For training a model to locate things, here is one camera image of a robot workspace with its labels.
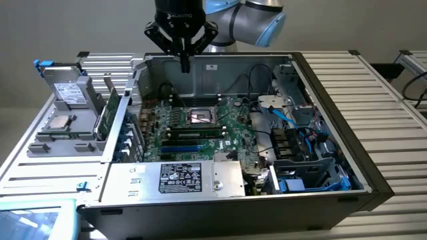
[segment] motherboard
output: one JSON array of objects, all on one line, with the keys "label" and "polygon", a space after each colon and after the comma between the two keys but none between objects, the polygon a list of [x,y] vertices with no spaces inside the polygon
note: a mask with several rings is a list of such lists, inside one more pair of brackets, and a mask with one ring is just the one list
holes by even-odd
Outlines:
[{"label": "motherboard", "polygon": [[195,107],[160,101],[143,108],[144,162],[233,160],[248,174],[260,173],[249,101],[237,97],[216,101]]}]

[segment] capacitor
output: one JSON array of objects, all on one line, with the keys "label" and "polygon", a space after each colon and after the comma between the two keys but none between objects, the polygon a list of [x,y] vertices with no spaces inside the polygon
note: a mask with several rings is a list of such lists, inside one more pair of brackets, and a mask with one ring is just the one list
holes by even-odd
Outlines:
[{"label": "capacitor", "polygon": [[232,105],[239,108],[241,106],[241,102],[240,101],[233,101]]}]

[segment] warning label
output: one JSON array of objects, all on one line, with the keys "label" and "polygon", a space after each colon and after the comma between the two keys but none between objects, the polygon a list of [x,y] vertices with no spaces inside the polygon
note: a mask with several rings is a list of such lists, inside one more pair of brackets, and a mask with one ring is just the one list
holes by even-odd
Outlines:
[{"label": "warning label", "polygon": [[87,99],[76,83],[55,83],[56,90],[67,104],[85,104]]},{"label": "warning label", "polygon": [[161,164],[159,192],[161,194],[201,192],[201,164]]}]

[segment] gray background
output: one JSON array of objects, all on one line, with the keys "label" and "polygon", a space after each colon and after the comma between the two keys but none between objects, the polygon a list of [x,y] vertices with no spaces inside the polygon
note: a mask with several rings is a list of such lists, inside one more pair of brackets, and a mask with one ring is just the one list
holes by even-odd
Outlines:
[{"label": "gray background", "polygon": [[[0,0],[0,162],[49,95],[36,58],[69,62],[79,51],[157,52],[143,29],[153,0]],[[370,62],[427,50],[426,0],[283,0],[287,21],[268,49],[358,49]],[[398,88],[402,81],[394,83]]]}]

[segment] white wall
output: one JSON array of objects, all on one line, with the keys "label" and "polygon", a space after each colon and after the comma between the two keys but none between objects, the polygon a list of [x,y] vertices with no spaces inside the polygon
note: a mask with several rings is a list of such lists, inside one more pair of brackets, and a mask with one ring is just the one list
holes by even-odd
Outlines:
[{"label": "white wall", "polygon": [[[358,49],[370,61],[387,62],[400,49],[427,50],[426,0],[283,3],[287,22],[269,50]],[[153,15],[153,0],[1,0],[0,107],[37,108],[48,97],[35,58],[69,62],[79,51],[157,52],[143,33]]]}]

